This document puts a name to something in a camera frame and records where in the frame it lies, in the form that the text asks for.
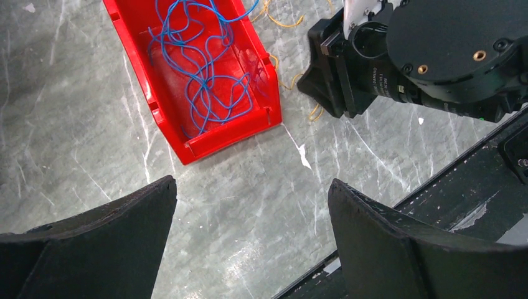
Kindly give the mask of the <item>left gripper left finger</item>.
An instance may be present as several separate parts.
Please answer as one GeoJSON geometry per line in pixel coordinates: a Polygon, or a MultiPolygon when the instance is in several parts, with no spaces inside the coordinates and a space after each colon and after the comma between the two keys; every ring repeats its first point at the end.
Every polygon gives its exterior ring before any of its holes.
{"type": "Polygon", "coordinates": [[[1,235],[2,298],[150,298],[177,204],[165,176],[61,221],[1,235]]]}

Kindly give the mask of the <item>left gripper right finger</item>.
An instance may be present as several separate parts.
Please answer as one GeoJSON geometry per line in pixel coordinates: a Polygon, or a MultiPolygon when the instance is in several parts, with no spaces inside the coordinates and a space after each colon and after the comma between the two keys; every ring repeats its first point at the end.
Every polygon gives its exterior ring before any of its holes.
{"type": "Polygon", "coordinates": [[[526,298],[527,247],[433,227],[339,179],[328,208],[351,298],[526,298]]]}

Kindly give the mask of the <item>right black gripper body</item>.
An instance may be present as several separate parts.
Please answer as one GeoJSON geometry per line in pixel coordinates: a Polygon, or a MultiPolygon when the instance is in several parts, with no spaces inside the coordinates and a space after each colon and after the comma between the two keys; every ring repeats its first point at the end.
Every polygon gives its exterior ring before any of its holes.
{"type": "Polygon", "coordinates": [[[310,64],[331,65],[337,71],[343,93],[343,115],[363,114],[377,97],[400,103],[421,103],[421,92],[389,59],[385,36],[394,7],[382,1],[382,9],[355,27],[348,40],[343,33],[341,9],[330,19],[320,19],[308,31],[310,64]]]}

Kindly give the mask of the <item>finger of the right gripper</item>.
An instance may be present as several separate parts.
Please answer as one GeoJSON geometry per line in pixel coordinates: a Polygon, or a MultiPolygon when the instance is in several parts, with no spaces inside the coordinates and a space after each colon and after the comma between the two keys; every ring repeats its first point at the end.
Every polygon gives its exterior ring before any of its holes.
{"type": "Polygon", "coordinates": [[[297,83],[298,90],[314,99],[331,116],[340,118],[345,111],[341,83],[331,65],[310,64],[297,83]]]}

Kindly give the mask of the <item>red plastic bin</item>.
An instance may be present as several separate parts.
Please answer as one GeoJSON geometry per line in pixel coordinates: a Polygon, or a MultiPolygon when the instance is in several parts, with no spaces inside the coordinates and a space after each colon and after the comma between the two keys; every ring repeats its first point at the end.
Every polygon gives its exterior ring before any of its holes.
{"type": "Polygon", "coordinates": [[[182,164],[282,121],[278,78],[241,1],[105,1],[182,164]]]}

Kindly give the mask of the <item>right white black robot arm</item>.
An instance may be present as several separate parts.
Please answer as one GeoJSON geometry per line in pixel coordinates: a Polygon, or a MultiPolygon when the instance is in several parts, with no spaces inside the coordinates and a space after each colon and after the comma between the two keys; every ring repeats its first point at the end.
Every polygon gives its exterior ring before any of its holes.
{"type": "Polygon", "coordinates": [[[336,118],[386,97],[498,122],[527,102],[526,1],[345,1],[308,42],[298,90],[336,118]]]}

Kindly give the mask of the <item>black aluminium base frame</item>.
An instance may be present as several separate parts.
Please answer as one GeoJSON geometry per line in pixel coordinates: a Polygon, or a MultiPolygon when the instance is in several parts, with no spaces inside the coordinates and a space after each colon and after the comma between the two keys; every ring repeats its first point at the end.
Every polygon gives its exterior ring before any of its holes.
{"type": "MultiPolygon", "coordinates": [[[[527,110],[391,208],[448,232],[527,247],[527,110]]],[[[351,298],[337,249],[278,297],[351,298]]]]}

